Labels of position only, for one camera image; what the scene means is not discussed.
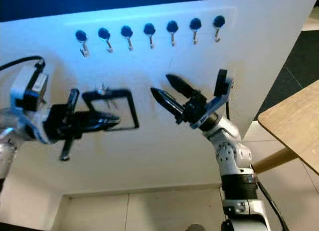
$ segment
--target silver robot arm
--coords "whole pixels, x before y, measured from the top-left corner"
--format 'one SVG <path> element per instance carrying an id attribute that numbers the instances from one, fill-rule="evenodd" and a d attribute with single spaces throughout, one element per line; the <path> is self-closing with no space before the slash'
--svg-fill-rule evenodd
<path id="1" fill-rule="evenodd" d="M 263 201 L 257 198 L 257 177 L 251 167 L 251 152 L 242 144 L 237 127 L 215 113 L 228 101 L 233 85 L 226 73 L 226 70 L 219 71 L 215 98 L 209 103 L 200 91 L 172 74 L 166 77 L 176 91 L 188 98 L 184 105 L 164 90 L 151 88 L 151 92 L 156 101 L 175 116 L 177 124 L 189 122 L 192 129 L 199 128 L 214 146 L 225 194 L 223 211 L 228 217 L 221 230 L 270 231 Z"/>
<path id="2" fill-rule="evenodd" d="M 32 138 L 10 109 L 0 110 L 0 192 L 17 150 Z"/>
<path id="3" fill-rule="evenodd" d="M 237 127 L 220 117 L 203 132 L 216 151 L 216 160 L 225 193 L 223 210 L 228 220 L 222 231 L 270 231 L 264 203 L 257 198 L 257 177 L 251 168 L 252 154 L 241 143 Z"/>

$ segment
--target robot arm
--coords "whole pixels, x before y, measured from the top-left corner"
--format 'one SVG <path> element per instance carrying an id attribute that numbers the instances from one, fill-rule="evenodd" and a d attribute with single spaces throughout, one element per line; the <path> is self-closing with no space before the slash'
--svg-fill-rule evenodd
<path id="1" fill-rule="evenodd" d="M 39 60 L 35 66 L 25 65 L 10 90 L 10 108 L 0 110 L 0 191 L 17 150 L 24 141 L 54 144 L 64 140 L 60 161 L 69 160 L 69 152 L 75 139 L 83 133 L 137 129 L 139 121 L 133 97 L 128 89 L 104 89 L 82 93 L 88 111 L 75 112 L 78 89 L 71 89 L 66 104 L 49 105 L 43 100 L 48 75 L 42 73 L 45 62 L 40 56 L 25 57 L 0 66 L 0 71 L 21 62 Z M 108 112 L 95 110 L 93 101 L 126 98 L 134 122 L 133 127 L 113 128 L 121 118 Z"/>
<path id="2" fill-rule="evenodd" d="M 206 98 L 175 75 L 167 75 L 172 87 L 189 99 L 178 104 L 167 92 L 151 88 L 156 101 L 170 111 L 177 124 L 189 122 L 191 128 L 199 128 L 216 151 L 222 188 L 225 194 L 223 210 L 228 219 L 222 231 L 270 231 L 263 201 L 257 198 L 257 177 L 251 167 L 250 150 L 241 142 L 237 127 L 215 111 L 228 100 L 232 79 L 226 78 L 226 70 L 220 70 L 215 88 L 215 98 Z"/>

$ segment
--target table top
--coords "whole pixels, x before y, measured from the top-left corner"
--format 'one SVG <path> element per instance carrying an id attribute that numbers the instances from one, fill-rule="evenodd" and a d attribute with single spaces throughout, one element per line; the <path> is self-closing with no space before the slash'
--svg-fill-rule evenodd
<path id="1" fill-rule="evenodd" d="M 319 80 L 261 113 L 258 121 L 319 175 Z"/>

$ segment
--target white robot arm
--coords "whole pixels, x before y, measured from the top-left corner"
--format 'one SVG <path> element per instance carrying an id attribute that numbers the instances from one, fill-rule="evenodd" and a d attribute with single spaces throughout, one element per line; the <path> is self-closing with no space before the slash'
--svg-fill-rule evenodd
<path id="1" fill-rule="evenodd" d="M 177 124 L 189 122 L 191 128 L 199 128 L 212 143 L 225 194 L 223 211 L 228 217 L 221 225 L 222 231 L 270 231 L 264 203 L 257 198 L 257 176 L 252 169 L 252 154 L 242 144 L 237 127 L 215 111 L 228 101 L 233 80 L 226 77 L 227 71 L 220 70 L 214 96 L 206 103 L 200 91 L 193 89 L 180 77 L 166 75 L 171 86 L 188 98 L 180 105 L 167 92 L 151 88 L 156 101 L 171 112 Z M 283 230 L 288 228 L 284 221 Z"/>

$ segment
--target black cable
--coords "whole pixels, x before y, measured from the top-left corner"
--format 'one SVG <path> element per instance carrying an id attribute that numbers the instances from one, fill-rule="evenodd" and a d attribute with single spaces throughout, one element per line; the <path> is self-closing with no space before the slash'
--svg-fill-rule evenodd
<path id="1" fill-rule="evenodd" d="M 270 197 L 270 194 L 267 192 L 267 190 L 265 189 L 265 187 L 262 185 L 262 183 L 260 181 L 257 182 L 257 185 L 260 188 L 261 192 L 266 197 L 266 199 L 269 202 L 270 206 L 273 208 L 274 212 L 276 213 L 276 215 L 277 215 L 277 217 L 279 219 L 279 222 L 280 222 L 281 226 L 283 227 L 283 231 L 289 231 L 288 226 L 287 226 L 284 218 L 281 216 L 281 214 L 279 212 L 279 209 L 278 209 L 276 203 Z"/>
<path id="2" fill-rule="evenodd" d="M 230 117 L 229 117 L 229 101 L 226 102 L 226 117 L 228 120 L 230 120 Z"/>
<path id="3" fill-rule="evenodd" d="M 11 66 L 14 66 L 14 65 L 17 65 L 17 64 L 20 64 L 22 62 L 26 62 L 26 61 L 30 61 L 30 60 L 42 60 L 42 63 L 41 64 L 36 64 L 35 67 L 36 68 L 42 68 L 45 66 L 45 62 L 44 62 L 44 59 L 43 57 L 39 56 L 39 55 L 33 55 L 33 56 L 27 56 L 27 57 L 24 57 L 24 58 L 21 58 L 21 59 L 18 59 L 18 60 L 14 60 L 14 61 L 11 61 L 7 64 L 4 64 L 2 66 L 0 66 L 0 71 L 4 70 L 4 69 L 7 69 Z"/>

